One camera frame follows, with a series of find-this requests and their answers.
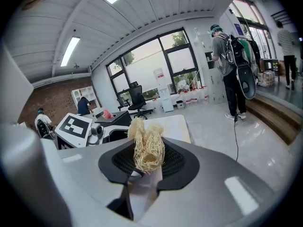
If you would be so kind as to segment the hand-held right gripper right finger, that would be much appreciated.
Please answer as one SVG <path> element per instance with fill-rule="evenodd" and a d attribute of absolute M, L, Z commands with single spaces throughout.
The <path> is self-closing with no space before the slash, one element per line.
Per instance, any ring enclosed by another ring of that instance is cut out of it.
<path fill-rule="evenodd" d="M 184 155 L 184 166 L 163 180 L 139 223 L 145 227 L 244 227 L 264 219 L 273 190 L 231 157 L 164 138 Z"/>

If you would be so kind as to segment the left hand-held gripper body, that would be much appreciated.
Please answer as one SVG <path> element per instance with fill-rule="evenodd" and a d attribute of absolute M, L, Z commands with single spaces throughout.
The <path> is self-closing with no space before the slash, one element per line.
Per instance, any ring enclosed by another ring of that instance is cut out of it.
<path fill-rule="evenodd" d="M 54 131 L 58 150 L 99 145 L 104 128 L 93 119 L 68 113 Z"/>

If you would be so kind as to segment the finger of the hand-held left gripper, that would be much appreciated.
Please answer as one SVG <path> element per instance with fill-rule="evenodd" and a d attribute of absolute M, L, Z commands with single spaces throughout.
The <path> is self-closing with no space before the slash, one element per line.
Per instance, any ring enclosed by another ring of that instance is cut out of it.
<path fill-rule="evenodd" d="M 129 126 L 111 125 L 104 128 L 103 142 L 110 143 L 127 138 Z"/>

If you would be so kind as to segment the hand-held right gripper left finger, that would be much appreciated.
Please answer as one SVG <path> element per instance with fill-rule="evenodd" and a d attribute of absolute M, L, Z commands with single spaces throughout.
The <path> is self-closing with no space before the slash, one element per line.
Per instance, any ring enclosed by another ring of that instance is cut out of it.
<path fill-rule="evenodd" d="M 112 183 L 99 168 L 103 163 L 111 178 L 127 176 L 112 163 L 101 159 L 111 150 L 130 146 L 132 139 L 106 144 L 59 150 L 65 179 L 60 190 L 66 201 L 74 227 L 136 227 L 133 222 L 127 183 Z"/>

